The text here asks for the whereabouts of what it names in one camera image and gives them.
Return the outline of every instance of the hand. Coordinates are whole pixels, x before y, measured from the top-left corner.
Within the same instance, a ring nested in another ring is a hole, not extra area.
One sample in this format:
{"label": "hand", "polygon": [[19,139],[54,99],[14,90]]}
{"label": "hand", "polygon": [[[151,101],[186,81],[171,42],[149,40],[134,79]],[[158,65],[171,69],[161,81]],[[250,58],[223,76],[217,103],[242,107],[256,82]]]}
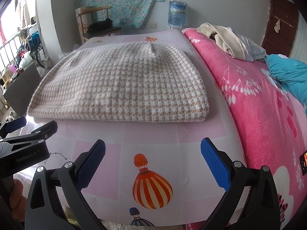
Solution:
{"label": "hand", "polygon": [[19,222],[25,221],[27,198],[22,195],[23,185],[20,180],[14,179],[15,186],[10,194],[12,216]]}

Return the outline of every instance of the chair seat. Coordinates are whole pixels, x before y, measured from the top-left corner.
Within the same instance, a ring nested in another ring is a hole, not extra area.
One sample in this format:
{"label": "chair seat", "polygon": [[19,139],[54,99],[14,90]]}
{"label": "chair seat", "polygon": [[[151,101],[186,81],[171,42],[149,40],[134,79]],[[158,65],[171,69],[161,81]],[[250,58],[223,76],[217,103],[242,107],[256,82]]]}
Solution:
{"label": "chair seat", "polygon": [[98,31],[98,32],[95,32],[95,33],[90,33],[90,32],[86,32],[83,37],[87,38],[87,39],[90,39],[90,38],[93,38],[93,37],[98,37],[100,35],[103,35],[103,34],[106,34],[106,33],[111,33],[113,31],[117,31],[117,30],[120,30],[122,29],[121,27],[116,27],[116,26],[112,26],[110,28],[107,28],[107,29],[104,29],[104,30],[101,30],[101,31]]}

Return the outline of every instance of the window railing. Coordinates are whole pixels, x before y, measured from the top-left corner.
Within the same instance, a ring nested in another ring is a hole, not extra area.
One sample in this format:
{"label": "window railing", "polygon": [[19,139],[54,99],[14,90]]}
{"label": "window railing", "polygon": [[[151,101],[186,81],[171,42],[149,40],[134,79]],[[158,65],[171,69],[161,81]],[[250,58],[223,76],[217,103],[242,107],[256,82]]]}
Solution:
{"label": "window railing", "polygon": [[21,42],[19,39],[20,32],[17,32],[11,38],[7,40],[4,46],[0,47],[0,74],[2,76],[2,72],[5,67],[14,63],[16,58],[17,50],[21,46]]}

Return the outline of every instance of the blue hot air balloon print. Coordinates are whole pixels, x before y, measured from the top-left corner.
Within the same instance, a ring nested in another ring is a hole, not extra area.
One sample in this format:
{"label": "blue hot air balloon print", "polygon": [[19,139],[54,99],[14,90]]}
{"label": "blue hot air balloon print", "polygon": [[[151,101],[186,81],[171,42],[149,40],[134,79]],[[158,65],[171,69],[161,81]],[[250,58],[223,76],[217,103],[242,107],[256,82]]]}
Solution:
{"label": "blue hot air balloon print", "polygon": [[140,217],[140,211],[137,208],[130,208],[129,212],[130,212],[130,215],[132,215],[134,218],[130,225],[154,227],[154,225],[150,221],[142,219]]}

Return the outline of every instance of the chair backrest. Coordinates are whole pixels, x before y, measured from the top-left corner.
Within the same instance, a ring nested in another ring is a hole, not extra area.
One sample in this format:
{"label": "chair backrest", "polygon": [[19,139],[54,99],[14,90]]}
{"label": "chair backrest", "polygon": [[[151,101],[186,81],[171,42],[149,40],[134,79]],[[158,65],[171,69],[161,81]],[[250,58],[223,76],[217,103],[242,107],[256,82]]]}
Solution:
{"label": "chair backrest", "polygon": [[92,8],[88,8],[87,10],[79,13],[76,15],[76,17],[80,17],[80,29],[82,32],[82,35],[84,35],[84,29],[83,29],[83,23],[82,23],[82,16],[86,15],[86,14],[91,14],[97,11],[101,11],[101,10],[105,10],[106,9],[106,17],[109,18],[109,11],[108,9],[112,8],[111,6],[106,6],[106,7],[92,7]]}

